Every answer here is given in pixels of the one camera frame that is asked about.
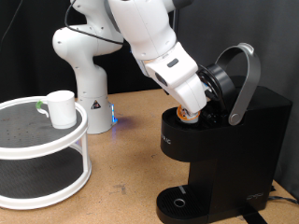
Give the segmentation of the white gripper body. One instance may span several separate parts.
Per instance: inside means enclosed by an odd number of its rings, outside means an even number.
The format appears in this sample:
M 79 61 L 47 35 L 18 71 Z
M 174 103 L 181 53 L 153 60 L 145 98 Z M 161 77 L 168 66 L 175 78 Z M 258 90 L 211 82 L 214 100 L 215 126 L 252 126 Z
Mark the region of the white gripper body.
M 204 87 L 195 73 L 163 75 L 163 81 L 164 89 L 190 113 L 196 113 L 206 106 Z

